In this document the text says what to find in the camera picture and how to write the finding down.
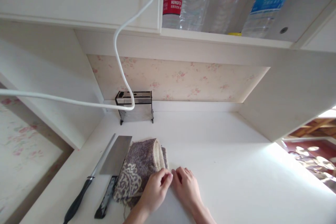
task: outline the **kitchen counter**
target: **kitchen counter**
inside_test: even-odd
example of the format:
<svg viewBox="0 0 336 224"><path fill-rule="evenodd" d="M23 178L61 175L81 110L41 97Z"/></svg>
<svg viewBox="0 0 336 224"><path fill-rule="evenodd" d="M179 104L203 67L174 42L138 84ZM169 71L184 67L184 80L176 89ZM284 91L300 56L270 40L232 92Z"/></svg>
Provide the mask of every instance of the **kitchen counter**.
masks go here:
<svg viewBox="0 0 336 224"><path fill-rule="evenodd" d="M115 111L108 112L82 149L72 153L21 223L63 223L113 133L131 135L133 141L158 138L167 149L170 169L184 166L193 171L218 224L336 223L336 194L238 113L155 112L154 124L121 126ZM123 223L124 207L115 202L104 219L93 218L109 180L97 173L69 224ZM169 189L146 223L192 221Z"/></svg>

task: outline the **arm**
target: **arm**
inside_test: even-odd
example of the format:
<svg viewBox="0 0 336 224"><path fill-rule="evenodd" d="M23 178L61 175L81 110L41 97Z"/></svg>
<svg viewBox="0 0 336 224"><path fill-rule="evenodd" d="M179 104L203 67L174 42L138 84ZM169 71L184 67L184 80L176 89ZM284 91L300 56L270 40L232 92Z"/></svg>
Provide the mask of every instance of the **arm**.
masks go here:
<svg viewBox="0 0 336 224"><path fill-rule="evenodd" d="M173 188L184 208L189 211L196 224L216 224L210 211L204 206L198 183L187 168L172 170Z"/></svg>
<svg viewBox="0 0 336 224"><path fill-rule="evenodd" d="M162 168L152 174L139 202L131 210L124 224L143 224L148 216L161 206L172 180L173 175L168 169Z"/></svg>

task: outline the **cleaver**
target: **cleaver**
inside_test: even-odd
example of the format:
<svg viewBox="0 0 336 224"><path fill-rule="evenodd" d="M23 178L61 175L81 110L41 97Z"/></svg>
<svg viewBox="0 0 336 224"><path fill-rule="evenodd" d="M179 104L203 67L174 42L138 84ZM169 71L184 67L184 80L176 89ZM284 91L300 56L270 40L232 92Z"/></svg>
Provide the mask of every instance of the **cleaver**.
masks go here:
<svg viewBox="0 0 336 224"><path fill-rule="evenodd" d="M131 136L118 136L100 170L100 174L112 174L112 177L107 186L103 201L94 215L95 219L103 219L106 215L107 207L113 195L114 187L123 166L128 148L130 147L131 139Z"/></svg>

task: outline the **knife holder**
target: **knife holder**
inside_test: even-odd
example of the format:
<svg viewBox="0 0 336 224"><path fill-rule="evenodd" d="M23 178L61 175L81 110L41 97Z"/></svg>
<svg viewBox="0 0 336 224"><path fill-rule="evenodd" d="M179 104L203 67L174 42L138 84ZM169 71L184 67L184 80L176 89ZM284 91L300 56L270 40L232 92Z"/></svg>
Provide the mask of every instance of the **knife holder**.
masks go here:
<svg viewBox="0 0 336 224"><path fill-rule="evenodd" d="M120 115L120 125L123 122L151 120L154 123L152 92L133 92L135 107L131 111L118 110ZM131 107L132 101L129 92L119 91L115 97L118 106Z"/></svg>

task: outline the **folded towel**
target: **folded towel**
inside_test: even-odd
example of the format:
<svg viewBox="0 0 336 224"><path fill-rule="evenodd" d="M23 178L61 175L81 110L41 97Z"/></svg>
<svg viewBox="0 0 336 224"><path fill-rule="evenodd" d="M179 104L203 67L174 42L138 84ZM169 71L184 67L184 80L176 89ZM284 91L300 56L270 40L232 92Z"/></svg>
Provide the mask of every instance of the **folded towel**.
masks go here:
<svg viewBox="0 0 336 224"><path fill-rule="evenodd" d="M114 189L114 200L133 208L139 201L149 176L162 168L168 168L167 152L156 138L133 142Z"/></svg>

